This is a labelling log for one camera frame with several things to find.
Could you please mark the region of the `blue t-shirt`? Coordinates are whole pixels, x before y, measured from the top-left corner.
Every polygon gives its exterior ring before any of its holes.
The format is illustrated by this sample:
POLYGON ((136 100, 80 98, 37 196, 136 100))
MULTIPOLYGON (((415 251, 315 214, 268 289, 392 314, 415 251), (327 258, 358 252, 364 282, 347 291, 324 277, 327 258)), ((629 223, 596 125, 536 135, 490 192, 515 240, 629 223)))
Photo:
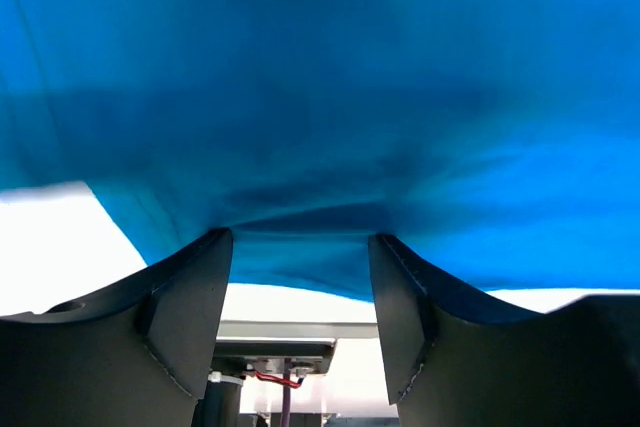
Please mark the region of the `blue t-shirt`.
POLYGON ((75 181, 241 283, 635 289, 639 0, 1 0, 1 187, 75 181))

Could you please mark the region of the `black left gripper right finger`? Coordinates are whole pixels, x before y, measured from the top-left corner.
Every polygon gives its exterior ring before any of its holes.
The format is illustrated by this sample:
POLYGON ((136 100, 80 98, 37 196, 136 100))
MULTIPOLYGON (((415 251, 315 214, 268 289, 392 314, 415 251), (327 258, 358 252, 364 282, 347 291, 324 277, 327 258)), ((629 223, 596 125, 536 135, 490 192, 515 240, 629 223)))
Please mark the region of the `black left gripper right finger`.
POLYGON ((440 332, 441 309, 474 324, 535 318, 426 261, 397 237, 368 239, 368 258, 387 395, 397 405, 412 390, 440 332))

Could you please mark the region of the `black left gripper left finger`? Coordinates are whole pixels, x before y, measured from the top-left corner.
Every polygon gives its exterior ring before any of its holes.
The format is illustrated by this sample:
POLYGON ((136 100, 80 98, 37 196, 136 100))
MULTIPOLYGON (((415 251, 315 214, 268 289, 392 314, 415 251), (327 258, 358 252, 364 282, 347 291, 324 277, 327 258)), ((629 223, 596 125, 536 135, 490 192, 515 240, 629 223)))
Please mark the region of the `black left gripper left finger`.
POLYGON ((132 310, 151 357, 189 396, 204 397, 230 276, 233 236, 214 229, 162 261, 46 313, 65 323, 132 310))

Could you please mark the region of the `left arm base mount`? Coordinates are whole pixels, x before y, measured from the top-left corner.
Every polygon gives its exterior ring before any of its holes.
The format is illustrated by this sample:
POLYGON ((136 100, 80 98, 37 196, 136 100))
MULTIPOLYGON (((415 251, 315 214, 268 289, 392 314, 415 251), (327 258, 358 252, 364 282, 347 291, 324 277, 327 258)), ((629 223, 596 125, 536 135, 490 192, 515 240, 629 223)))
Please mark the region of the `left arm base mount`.
POLYGON ((222 340, 216 344, 205 396, 195 408, 194 426, 322 426, 321 413, 292 412, 292 392, 312 375, 328 373, 336 343, 329 340, 222 340), (248 379, 283 389, 279 412, 242 414, 248 379))

